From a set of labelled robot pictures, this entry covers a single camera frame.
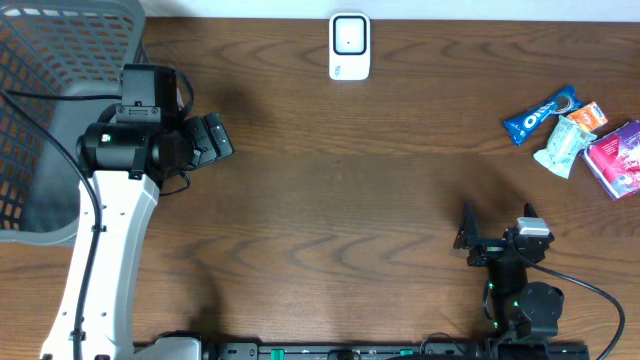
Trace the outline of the blue snack bar wrapper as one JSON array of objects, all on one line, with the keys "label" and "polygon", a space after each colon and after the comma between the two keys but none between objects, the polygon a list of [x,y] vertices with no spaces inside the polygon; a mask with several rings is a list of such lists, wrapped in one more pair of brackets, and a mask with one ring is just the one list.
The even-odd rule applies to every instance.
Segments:
[{"label": "blue snack bar wrapper", "polygon": [[511,141],[521,146],[547,119],[567,115],[582,107],[584,103],[577,97],[573,85],[567,85],[540,104],[514,118],[505,120],[503,127]]}]

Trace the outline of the purple red tissue pack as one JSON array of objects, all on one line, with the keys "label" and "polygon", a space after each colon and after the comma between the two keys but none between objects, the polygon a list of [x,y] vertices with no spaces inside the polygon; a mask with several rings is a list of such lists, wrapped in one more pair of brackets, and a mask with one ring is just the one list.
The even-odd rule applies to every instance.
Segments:
[{"label": "purple red tissue pack", "polygon": [[638,192],[639,121],[630,121],[592,142],[582,158],[612,199]]}]

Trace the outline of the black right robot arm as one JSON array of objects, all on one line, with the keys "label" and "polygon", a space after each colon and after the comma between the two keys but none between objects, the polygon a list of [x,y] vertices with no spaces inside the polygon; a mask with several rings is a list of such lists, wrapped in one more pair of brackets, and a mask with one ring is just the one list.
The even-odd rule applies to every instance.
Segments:
[{"label": "black right robot arm", "polygon": [[547,223],[530,204],[500,237],[480,234],[472,205],[463,208],[453,247],[468,252],[467,265],[485,267],[484,312],[499,335],[514,341],[545,342],[558,334],[564,294],[544,282],[528,280],[527,270],[545,259],[555,240]]}]

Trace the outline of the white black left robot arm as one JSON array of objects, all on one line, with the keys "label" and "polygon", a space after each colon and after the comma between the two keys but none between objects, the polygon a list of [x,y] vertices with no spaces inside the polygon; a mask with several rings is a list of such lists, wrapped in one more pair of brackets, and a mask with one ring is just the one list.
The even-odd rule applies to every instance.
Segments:
[{"label": "white black left robot arm", "polygon": [[232,154],[218,113],[174,123],[91,124],[78,140],[86,177],[63,299],[43,359],[199,359],[190,337],[137,349],[133,298],[142,244],[169,173],[186,173]]}]

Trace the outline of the teal packet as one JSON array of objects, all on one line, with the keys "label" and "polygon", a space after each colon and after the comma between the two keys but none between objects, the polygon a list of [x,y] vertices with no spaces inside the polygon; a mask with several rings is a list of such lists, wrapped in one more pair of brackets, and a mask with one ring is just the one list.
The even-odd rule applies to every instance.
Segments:
[{"label": "teal packet", "polygon": [[546,147],[536,151],[533,158],[553,174],[568,179],[578,153],[596,138],[596,134],[560,116]]}]

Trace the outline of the orange tissue pocket pack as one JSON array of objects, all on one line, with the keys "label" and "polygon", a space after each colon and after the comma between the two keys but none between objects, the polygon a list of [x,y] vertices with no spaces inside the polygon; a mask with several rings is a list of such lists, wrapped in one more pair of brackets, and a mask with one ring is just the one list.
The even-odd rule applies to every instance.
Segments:
[{"label": "orange tissue pocket pack", "polygon": [[567,118],[588,132],[593,132],[608,123],[608,119],[596,102],[591,102],[568,114]]}]

